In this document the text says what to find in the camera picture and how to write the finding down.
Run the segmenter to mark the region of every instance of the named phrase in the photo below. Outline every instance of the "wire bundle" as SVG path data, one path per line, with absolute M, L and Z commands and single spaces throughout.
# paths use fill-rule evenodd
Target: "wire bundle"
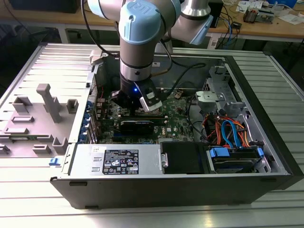
M 202 123 L 202 126 L 204 128 L 205 128 L 205 125 L 206 125 L 207 121 L 214 122 L 214 124 L 215 124 L 215 130 L 212 131 L 210 133 L 210 135 L 208 135 L 207 138 L 206 138 L 206 140 L 208 140 L 212 144 L 216 143 L 216 145 L 223 146 L 223 147 L 226 147 L 226 148 L 231 148 L 231 145 L 226 144 L 225 142 L 223 142 L 224 137 L 222 136 L 223 132 L 221 132 L 221 128 L 222 128 L 223 123 L 225 121 L 230 121 L 231 123 L 233 123 L 236 126 L 238 140 L 240 139 L 241 145 L 243 147 L 250 147 L 250 145 L 248 143 L 248 140 L 247 140 L 247 130 L 245 129 L 245 127 L 243 125 L 241 125 L 240 122 L 238 122 L 236 120 L 233 120 L 233 119 L 231 119 L 229 117 L 226 117 L 226 116 L 214 116 L 214 118 L 213 118 L 213 117 L 211 117 L 211 115 L 206 115 L 205 120 Z M 229 137 L 231 136 L 231 133 L 233 133 L 233 130 L 231 130 L 231 132 L 228 134 L 227 139 L 229 139 Z
M 240 33 L 240 30 L 236 29 L 237 34 L 234 37 L 232 37 L 233 28 L 232 28 L 231 24 L 233 23 L 233 18 L 228 14 L 227 8 L 225 6 L 223 6 L 223 7 L 224 7 L 226 13 L 221 12 L 221 17 L 219 17 L 219 18 L 224 20 L 224 22 L 226 22 L 228 24 L 228 25 L 225 24 L 225 26 L 228 30 L 227 30 L 225 36 L 223 37 L 222 41 L 216 46 L 215 49 L 218 49 L 221 45 L 227 47 L 232 44 L 235 44 L 238 39 L 238 35 Z M 228 33 L 229 33 L 228 41 L 224 43 L 224 40 L 225 40 L 226 36 L 228 35 Z

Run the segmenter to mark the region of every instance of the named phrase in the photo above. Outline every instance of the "cable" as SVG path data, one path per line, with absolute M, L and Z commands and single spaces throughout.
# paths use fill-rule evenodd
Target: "cable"
M 0 84 L 0 86 L 2 87 L 2 88 L 4 88 L 4 89 L 7 89 L 7 87 L 5 87 L 4 85 L 2 85 L 2 84 Z
M 179 89 L 179 87 L 180 87 L 182 84 L 184 84 L 184 83 L 189 83 L 189 84 L 193 85 L 194 88 L 198 89 L 198 88 L 196 87 L 196 85 L 195 85 L 193 82 L 191 82 L 191 81 L 184 81 L 184 82 L 181 82 L 181 83 L 179 83 L 179 85 L 176 86 L 176 87 Z
M 174 59 L 172 60 L 172 62 L 173 62 L 174 64 L 180 66 L 180 67 L 181 67 L 181 66 L 182 66 L 182 67 L 189 67 L 189 65 L 185 65 L 185 64 L 176 62 Z M 194 69 L 196 69 L 196 68 L 203 68 L 203 67 L 205 67 L 205 66 L 206 66 L 205 63 L 201 63 L 201 66 L 196 66 L 196 67 L 193 67 L 193 68 L 194 68 Z
M 227 43 L 229 43 L 231 41 L 231 36 L 232 36 L 232 28 L 231 28 L 231 24 L 230 22 L 227 20 L 227 19 L 224 19 L 224 21 L 226 21 L 229 25 L 229 31 L 230 31 L 230 34 L 229 34 L 229 37 L 228 37 L 228 41 Z
M 169 51 L 168 51 L 168 49 L 167 49 L 167 47 L 166 47 L 166 45 L 165 45 L 165 43 L 163 42 L 162 39 L 160 40 L 160 43 L 161 43 L 161 45 L 163 46 L 163 48 L 165 49 L 165 51 L 166 51 L 166 53 L 167 53 L 167 56 L 168 56 L 168 58 L 169 58 L 169 60 L 170 60 L 170 66 L 169 66 L 168 69 L 166 69 L 166 70 L 163 70 L 163 71 L 158 72 L 158 73 L 151 74 L 152 77 L 155 77 L 155 76 L 159 76 L 159 75 L 163 75 L 163 74 L 168 73 L 168 71 L 171 70 L 172 65 L 173 65 L 172 57 L 171 57 L 171 55 L 170 55 L 170 53 L 169 53 Z
M 4 3 L 4 6 L 6 8 L 6 10 L 9 12 L 9 14 L 30 34 L 31 32 L 18 20 L 18 18 L 15 17 L 15 15 L 10 11 L 10 9 L 8 8 L 7 4 L 6 4 L 6 1 L 3 0 L 3 3 Z
M 187 116 L 188 116 L 189 125 L 191 125 L 192 128 L 193 128 L 195 131 L 197 131 L 197 132 L 201 135 L 201 140 L 202 140 L 202 142 L 204 142 L 204 143 L 210 145 L 210 142 L 208 142 L 208 141 L 206 140 L 206 137 L 204 136 L 204 134 L 203 134 L 201 131 L 199 131 L 195 126 L 193 126 L 195 123 L 200 122 L 200 121 L 196 121 L 196 122 L 194 122 L 194 123 L 191 122 L 191 119 L 190 119 L 190 107 L 191 107 L 191 103 L 192 103 L 192 101 L 194 100 L 194 98 L 195 98 L 195 95 L 193 95 L 193 97 L 191 98 L 189 107 L 188 107 L 188 109 L 187 109 Z
M 174 85 L 172 86 L 172 88 L 170 89 L 170 91 L 167 93 L 167 96 L 169 96 L 173 90 L 175 89 L 175 87 L 178 85 L 179 81 L 181 80 L 181 78 L 185 75 L 185 73 L 188 72 L 188 70 L 190 70 L 191 68 L 193 67 L 196 67 L 196 66 L 200 66 L 202 64 L 205 64 L 205 63 L 196 63 L 196 64 L 193 64 L 193 65 L 190 65 L 187 67 L 187 69 L 185 69 L 182 74 L 179 76 L 179 78 L 176 80 L 176 82 L 174 83 Z
M 87 22 L 87 19 L 86 19 L 86 11 L 85 11 L 85 1 L 84 0 L 81 0 L 81 11 L 82 11 L 82 16 L 84 17 L 84 20 L 85 20 L 85 26 L 86 26 L 86 29 L 87 31 L 89 32 L 89 35 L 91 37 L 91 39 L 93 40 L 93 42 L 105 53 L 107 53 L 108 55 L 110 56 L 113 56 L 113 57 L 118 57 L 118 54 L 115 55 L 115 54 L 112 54 L 111 52 L 105 50 L 102 46 L 100 46 L 97 41 L 95 40 L 94 36 L 93 36 L 93 33 L 90 29 L 90 26 Z

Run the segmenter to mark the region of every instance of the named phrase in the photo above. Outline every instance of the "floor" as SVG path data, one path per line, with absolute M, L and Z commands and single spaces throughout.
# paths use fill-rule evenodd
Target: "floor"
M 30 33 L 41 31 L 41 28 L 28 28 Z M 10 33 L 0 40 L 0 96 L 5 92 L 6 88 L 11 84 L 15 76 L 24 66 L 28 58 L 31 56 L 40 41 L 60 43 L 56 31 L 50 31 L 48 35 L 38 35 L 29 39 L 28 32 L 23 28 L 17 28 L 17 36 L 12 36 Z M 72 43 L 92 44 L 89 34 L 86 30 L 80 30 L 79 37 L 76 33 L 70 34 Z M 119 39 L 115 31 L 95 31 L 95 36 L 102 44 L 118 45 Z M 174 40 L 174 47 L 195 47 L 207 48 L 209 38 L 199 46 L 192 46 L 181 41 Z M 251 50 L 251 51 L 269 51 L 281 66 L 289 72 L 294 81 L 304 89 L 304 45 L 299 43 L 287 42 L 265 42 L 257 40 L 238 39 L 231 46 L 220 46 L 219 49 L 234 49 L 234 50 Z

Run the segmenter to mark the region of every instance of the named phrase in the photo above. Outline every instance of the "sticker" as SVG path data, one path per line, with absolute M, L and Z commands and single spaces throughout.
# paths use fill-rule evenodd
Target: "sticker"
M 105 146 L 92 146 L 91 153 L 103 153 L 105 150 Z
M 152 67 L 160 67 L 161 63 L 160 62 L 153 62 Z
M 138 150 L 105 150 L 104 175 L 138 174 Z

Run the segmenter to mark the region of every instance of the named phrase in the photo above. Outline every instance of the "white paper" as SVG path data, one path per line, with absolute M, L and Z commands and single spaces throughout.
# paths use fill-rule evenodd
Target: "white paper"
M 281 20 L 284 20 L 290 24 L 297 25 L 303 22 L 303 19 L 301 17 L 298 17 L 296 15 L 287 14 L 285 16 L 279 17 Z
M 246 13 L 248 7 L 261 9 L 263 1 L 239 1 L 236 12 Z

